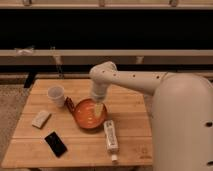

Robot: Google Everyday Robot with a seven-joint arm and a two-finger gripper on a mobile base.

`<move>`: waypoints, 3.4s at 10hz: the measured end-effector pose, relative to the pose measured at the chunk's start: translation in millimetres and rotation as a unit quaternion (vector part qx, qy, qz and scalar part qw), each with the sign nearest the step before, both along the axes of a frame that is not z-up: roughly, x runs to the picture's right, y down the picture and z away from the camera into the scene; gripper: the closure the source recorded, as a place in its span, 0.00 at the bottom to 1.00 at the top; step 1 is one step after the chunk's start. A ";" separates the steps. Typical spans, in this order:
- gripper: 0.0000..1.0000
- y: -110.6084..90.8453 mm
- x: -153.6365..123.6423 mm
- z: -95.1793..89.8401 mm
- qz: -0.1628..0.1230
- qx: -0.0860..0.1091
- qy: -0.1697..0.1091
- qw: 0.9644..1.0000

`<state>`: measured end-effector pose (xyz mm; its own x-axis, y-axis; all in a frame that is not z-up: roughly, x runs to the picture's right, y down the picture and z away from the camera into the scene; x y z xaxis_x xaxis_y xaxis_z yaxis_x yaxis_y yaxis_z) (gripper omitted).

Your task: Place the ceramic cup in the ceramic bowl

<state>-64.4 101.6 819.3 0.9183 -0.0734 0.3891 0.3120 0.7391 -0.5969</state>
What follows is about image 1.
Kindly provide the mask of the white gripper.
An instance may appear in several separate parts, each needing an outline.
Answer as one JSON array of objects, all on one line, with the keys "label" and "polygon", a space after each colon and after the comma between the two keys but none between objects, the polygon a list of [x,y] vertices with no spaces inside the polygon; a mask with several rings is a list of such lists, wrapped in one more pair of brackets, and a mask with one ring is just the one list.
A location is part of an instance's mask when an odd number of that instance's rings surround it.
[{"label": "white gripper", "polygon": [[[93,83],[91,88],[91,98],[95,102],[101,102],[105,99],[107,94],[108,86],[104,84],[99,83]],[[99,117],[103,110],[103,104],[102,103],[96,103],[94,105],[94,114],[96,117]]]}]

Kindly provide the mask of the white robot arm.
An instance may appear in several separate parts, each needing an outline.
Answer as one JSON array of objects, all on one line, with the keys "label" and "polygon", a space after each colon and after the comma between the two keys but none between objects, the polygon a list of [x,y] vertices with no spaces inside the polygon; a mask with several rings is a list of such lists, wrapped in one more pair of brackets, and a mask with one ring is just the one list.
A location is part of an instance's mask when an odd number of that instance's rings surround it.
[{"label": "white robot arm", "polygon": [[191,73],[119,71],[111,62],[92,67],[91,97],[111,85],[146,93],[152,101],[153,171],[213,171],[213,84]]}]

